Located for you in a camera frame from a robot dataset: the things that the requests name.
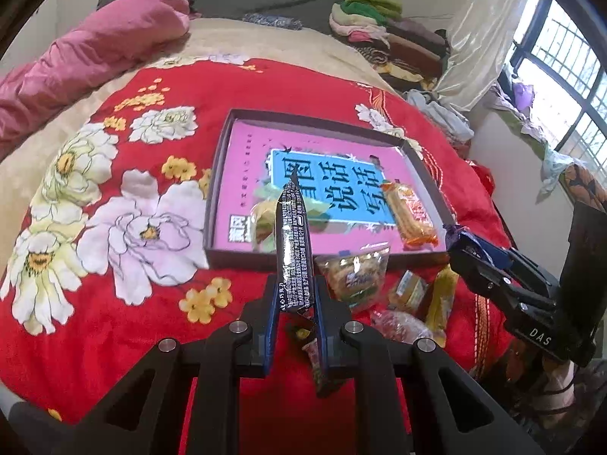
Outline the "pink quilt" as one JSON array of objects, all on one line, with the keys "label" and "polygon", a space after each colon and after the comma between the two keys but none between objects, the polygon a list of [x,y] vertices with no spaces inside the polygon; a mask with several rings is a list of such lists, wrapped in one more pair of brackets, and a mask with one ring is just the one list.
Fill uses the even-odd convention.
[{"label": "pink quilt", "polygon": [[1,156],[52,117],[189,31],[189,0],[115,0],[1,77]]}]

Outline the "clear bag red candy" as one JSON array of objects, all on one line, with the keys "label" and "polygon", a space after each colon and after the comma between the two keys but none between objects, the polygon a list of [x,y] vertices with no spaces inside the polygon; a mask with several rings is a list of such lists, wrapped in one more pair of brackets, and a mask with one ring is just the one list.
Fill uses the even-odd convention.
[{"label": "clear bag red candy", "polygon": [[423,338],[433,338],[432,332],[415,316],[398,310],[373,310],[371,323],[387,339],[414,344]]}]

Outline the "yellow wafer snack packet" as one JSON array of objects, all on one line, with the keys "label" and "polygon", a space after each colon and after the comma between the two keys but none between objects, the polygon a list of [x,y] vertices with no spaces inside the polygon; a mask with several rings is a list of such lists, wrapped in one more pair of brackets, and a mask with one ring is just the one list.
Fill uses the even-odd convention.
[{"label": "yellow wafer snack packet", "polygon": [[425,325],[432,333],[433,340],[441,348],[447,343],[447,325],[455,301],[459,274],[450,265],[442,268],[432,284],[432,296]]}]

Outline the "cream satin curtain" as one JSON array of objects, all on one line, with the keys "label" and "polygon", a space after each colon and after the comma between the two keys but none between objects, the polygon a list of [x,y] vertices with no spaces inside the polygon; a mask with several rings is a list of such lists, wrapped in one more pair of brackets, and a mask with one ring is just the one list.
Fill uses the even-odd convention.
[{"label": "cream satin curtain", "polygon": [[498,79],[527,0],[466,0],[448,26],[448,68],[434,88],[439,101],[470,111]]}]

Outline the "clothes on window sill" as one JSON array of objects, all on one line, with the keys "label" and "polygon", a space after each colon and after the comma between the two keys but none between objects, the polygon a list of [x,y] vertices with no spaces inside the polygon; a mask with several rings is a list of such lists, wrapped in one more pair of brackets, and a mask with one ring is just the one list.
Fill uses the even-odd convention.
[{"label": "clothes on window sill", "polygon": [[541,160],[541,185],[537,198],[548,198],[561,185],[573,202],[606,210],[606,135],[584,114],[561,148],[531,107],[521,111],[498,83],[483,98],[512,133],[522,139]]}]

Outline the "dark Snickers bar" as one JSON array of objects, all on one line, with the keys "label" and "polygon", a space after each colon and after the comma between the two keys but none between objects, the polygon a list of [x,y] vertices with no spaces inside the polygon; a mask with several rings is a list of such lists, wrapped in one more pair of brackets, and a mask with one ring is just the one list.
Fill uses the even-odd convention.
[{"label": "dark Snickers bar", "polygon": [[302,313],[313,305],[314,271],[305,204],[294,171],[279,199],[285,210],[277,225],[277,283],[283,312]]}]

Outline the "small gold wrapped cake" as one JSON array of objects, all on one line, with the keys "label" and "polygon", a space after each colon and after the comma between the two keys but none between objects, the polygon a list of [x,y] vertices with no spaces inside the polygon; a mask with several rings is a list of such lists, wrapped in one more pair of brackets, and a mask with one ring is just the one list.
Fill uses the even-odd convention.
[{"label": "small gold wrapped cake", "polygon": [[394,310],[416,314],[426,296],[428,284],[424,278],[406,270],[397,286],[388,293],[389,307]]}]

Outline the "beige bed sheet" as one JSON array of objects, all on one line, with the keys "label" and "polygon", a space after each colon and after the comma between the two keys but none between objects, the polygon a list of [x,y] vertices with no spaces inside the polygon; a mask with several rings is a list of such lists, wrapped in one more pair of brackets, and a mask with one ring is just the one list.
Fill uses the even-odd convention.
[{"label": "beige bed sheet", "polygon": [[[330,76],[394,89],[353,48],[315,30],[289,31],[237,20],[197,19],[189,35],[167,52],[194,58],[211,53],[244,55],[308,68]],[[60,147],[96,113],[108,97],[138,72],[123,73],[62,111],[1,160],[1,265],[5,266],[29,203]]]}]

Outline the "orange wrapped cracker pack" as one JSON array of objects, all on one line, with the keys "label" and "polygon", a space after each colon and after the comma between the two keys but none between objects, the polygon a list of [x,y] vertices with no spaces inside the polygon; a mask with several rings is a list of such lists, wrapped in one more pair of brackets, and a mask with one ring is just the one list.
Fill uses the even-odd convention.
[{"label": "orange wrapped cracker pack", "polygon": [[403,245],[410,249],[438,246],[436,228],[416,191],[395,182],[384,182],[381,189]]}]

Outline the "red floral blanket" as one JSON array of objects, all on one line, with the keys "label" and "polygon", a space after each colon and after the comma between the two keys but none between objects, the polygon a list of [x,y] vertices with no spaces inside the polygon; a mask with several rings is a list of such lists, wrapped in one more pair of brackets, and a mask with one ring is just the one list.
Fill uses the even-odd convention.
[{"label": "red floral blanket", "polygon": [[17,215],[1,288],[1,381],[79,421],[159,340],[190,342],[263,292],[258,271],[211,269],[204,252],[212,160],[234,109],[396,129],[457,220],[507,236],[477,174],[396,94],[264,59],[151,66],[85,117]]}]

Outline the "blue patterned pillow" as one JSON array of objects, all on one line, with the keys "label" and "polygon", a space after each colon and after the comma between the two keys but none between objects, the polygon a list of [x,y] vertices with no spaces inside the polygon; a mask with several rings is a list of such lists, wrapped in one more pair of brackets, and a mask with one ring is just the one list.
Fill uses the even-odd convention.
[{"label": "blue patterned pillow", "polygon": [[242,17],[242,21],[264,27],[293,31],[299,31],[304,28],[304,24],[294,17],[272,16],[271,14],[263,13],[246,13],[244,17]]}]

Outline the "green wrapped pastry snack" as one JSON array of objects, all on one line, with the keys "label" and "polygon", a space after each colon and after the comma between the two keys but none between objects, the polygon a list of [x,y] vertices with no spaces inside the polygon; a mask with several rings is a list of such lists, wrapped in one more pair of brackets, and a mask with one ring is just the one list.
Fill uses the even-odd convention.
[{"label": "green wrapped pastry snack", "polygon": [[[251,207],[250,238],[254,252],[268,254],[276,252],[277,225],[285,213],[280,208],[279,199],[283,190],[272,183],[258,186],[253,191],[253,207]],[[322,231],[329,222],[328,211],[330,204],[307,196],[302,197],[305,211],[313,229]]]}]

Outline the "green bean snack packet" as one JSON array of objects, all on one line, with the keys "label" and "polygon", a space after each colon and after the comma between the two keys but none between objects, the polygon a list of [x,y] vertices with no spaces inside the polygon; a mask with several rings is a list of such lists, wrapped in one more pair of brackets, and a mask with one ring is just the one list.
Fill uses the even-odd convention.
[{"label": "green bean snack packet", "polygon": [[316,333],[313,329],[298,325],[288,325],[287,332],[309,360],[317,397],[329,397],[334,392],[335,384],[326,377],[321,369]]}]

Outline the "clear bag peanut snack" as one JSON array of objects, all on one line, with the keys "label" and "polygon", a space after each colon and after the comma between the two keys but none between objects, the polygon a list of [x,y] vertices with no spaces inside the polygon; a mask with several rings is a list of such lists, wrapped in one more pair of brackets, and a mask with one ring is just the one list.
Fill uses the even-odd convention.
[{"label": "clear bag peanut snack", "polygon": [[370,308],[384,287],[390,246],[366,245],[358,252],[317,256],[315,263],[327,281],[331,296],[347,304],[352,313]]}]

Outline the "barred window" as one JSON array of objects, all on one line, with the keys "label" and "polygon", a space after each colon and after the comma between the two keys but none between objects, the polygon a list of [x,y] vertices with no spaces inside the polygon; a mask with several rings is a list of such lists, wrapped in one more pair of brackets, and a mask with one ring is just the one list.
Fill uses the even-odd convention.
[{"label": "barred window", "polygon": [[523,110],[531,107],[561,148],[586,114],[606,134],[606,69],[555,0],[527,0],[507,55]]}]

